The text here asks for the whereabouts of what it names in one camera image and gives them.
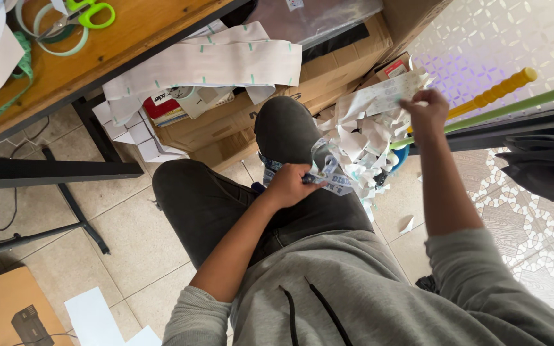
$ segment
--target desk top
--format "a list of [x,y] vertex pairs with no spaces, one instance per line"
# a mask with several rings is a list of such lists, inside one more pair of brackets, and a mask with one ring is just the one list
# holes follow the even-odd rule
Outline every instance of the desk top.
[[[148,59],[150,55],[131,62],[140,54],[173,38],[175,34],[189,27],[185,30],[186,35],[181,35],[177,41],[188,36],[198,29],[196,27],[199,27],[199,22],[206,17],[216,17],[215,15],[219,14],[217,16],[219,18],[236,8],[238,4],[246,2],[246,0],[171,0],[159,1],[154,5],[147,1],[105,1],[114,7],[116,19],[105,29],[90,30],[88,41],[80,52],[70,57],[57,57],[44,52],[33,42],[31,67],[35,73],[35,81],[14,105],[0,115],[0,134],[14,126],[19,126],[20,122],[27,121],[47,107],[57,106],[57,102],[72,101],[69,98],[74,96],[75,92],[78,94],[81,88],[96,82],[114,69],[124,68],[119,72],[122,73]],[[35,14],[48,2],[49,0],[31,0],[25,4],[23,18],[27,27],[33,26]],[[42,29],[59,17],[60,13],[50,11],[42,20]],[[101,22],[100,17],[95,18],[95,22]],[[74,29],[71,37],[48,47],[53,51],[67,51],[80,40],[81,33],[82,29],[79,26]],[[165,48],[166,46],[161,49],[155,47],[151,52],[156,54]],[[28,78],[9,79],[0,89],[0,106],[24,89],[27,83]]]

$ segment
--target green stick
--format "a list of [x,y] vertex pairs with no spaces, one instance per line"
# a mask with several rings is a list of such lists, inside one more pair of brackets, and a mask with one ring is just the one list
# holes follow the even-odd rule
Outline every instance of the green stick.
[[[554,90],[545,92],[543,94],[540,94],[534,97],[527,98],[523,101],[512,103],[511,105],[497,108],[496,110],[488,111],[481,115],[472,116],[471,118],[463,119],[453,124],[444,126],[444,133],[447,134],[448,132],[468,128],[469,126],[473,126],[481,122],[485,122],[487,120],[495,119],[502,115],[514,113],[516,111],[521,111],[530,107],[535,107],[538,105],[542,105],[543,103],[552,102],[552,101],[554,101]],[[412,143],[414,143],[413,137],[405,138],[395,143],[391,143],[390,149],[399,148],[400,146],[404,146],[406,144],[412,144]]]

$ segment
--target green scissors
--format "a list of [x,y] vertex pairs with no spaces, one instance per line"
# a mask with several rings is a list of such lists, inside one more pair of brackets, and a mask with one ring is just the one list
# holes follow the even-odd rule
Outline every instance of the green scissors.
[[[61,19],[57,20],[50,28],[40,34],[37,38],[38,41],[43,41],[47,37],[58,34],[59,31],[71,24],[80,24],[89,29],[103,29],[114,22],[114,9],[109,4],[96,4],[96,0],[82,0],[78,3],[75,0],[66,0],[65,4],[71,13],[61,17]],[[110,18],[103,24],[93,24],[91,22],[91,17],[102,9],[108,9],[110,11]]]

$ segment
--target patterned frosted glass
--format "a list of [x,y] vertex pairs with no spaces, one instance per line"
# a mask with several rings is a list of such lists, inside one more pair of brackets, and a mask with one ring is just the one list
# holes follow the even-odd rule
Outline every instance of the patterned frosted glass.
[[[459,118],[554,89],[554,0],[454,0],[407,47],[452,106],[473,99],[524,67],[538,79]],[[498,120],[554,110],[554,102]]]

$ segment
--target tile floor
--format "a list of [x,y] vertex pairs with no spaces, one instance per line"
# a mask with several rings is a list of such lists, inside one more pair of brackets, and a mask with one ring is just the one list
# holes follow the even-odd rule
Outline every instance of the tile floor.
[[[45,120],[0,143],[0,156],[9,156],[26,137],[34,136]],[[51,115],[50,125],[35,145],[26,145],[19,158],[44,160],[39,146],[48,145],[58,160],[100,161],[96,146],[71,106]],[[115,143],[124,161],[142,162],[133,145]],[[515,278],[554,308],[554,203],[524,191],[499,168],[494,158],[502,149],[454,154],[472,202],[496,237],[504,262]],[[124,338],[150,325],[162,335],[179,291],[195,270],[165,217],[153,204],[151,176],[158,164],[142,162],[142,177],[128,180],[68,184],[90,223],[104,237],[112,255],[103,256],[82,229],[36,241],[0,254],[0,273],[26,265],[35,276],[66,330],[72,326],[63,302],[99,286]],[[261,181],[263,167],[257,156],[237,162],[223,175],[243,184]],[[413,284],[430,274],[425,255],[427,238],[422,209],[418,156],[407,159],[378,195],[374,228],[388,244]],[[30,235],[75,222],[54,185],[18,189],[18,213],[13,233]],[[0,190],[0,227],[11,218],[13,190]],[[414,217],[414,229],[399,234]]]

